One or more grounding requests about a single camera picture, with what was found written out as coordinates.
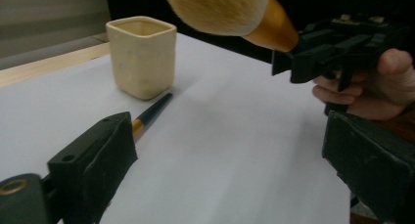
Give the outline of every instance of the dark background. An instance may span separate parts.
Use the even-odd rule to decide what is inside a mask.
[[[415,0],[278,0],[285,8],[297,30],[311,22],[338,17],[342,13],[366,11],[387,15],[388,18],[415,26]],[[177,26],[178,32],[205,42],[271,63],[272,52],[254,46],[241,37],[223,37],[198,32],[183,23],[166,0],[108,0],[111,19],[148,16]],[[404,49],[414,56],[415,32],[411,32]]]

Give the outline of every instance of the ceramic cup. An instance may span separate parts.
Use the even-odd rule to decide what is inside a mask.
[[[116,86],[148,100],[174,80],[175,25],[149,17],[132,17],[106,24]]]

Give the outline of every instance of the small makeup brush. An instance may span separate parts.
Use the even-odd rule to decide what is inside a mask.
[[[290,52],[300,38],[277,0],[167,0],[176,15],[196,30],[241,36],[268,49]]]
[[[153,121],[168,104],[172,96],[173,95],[171,93],[165,94],[132,121],[132,134],[134,141],[137,141],[144,130],[150,127]]]

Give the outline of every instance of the white paper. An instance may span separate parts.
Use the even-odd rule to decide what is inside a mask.
[[[311,84],[178,35],[172,101],[136,144],[101,223],[346,224],[349,192],[321,156],[326,116]],[[94,123],[140,101],[110,56],[0,88],[0,180],[46,162]]]

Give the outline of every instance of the brush bristles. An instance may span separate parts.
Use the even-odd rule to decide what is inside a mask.
[[[267,0],[168,0],[176,15],[196,30],[245,36],[262,20]]]

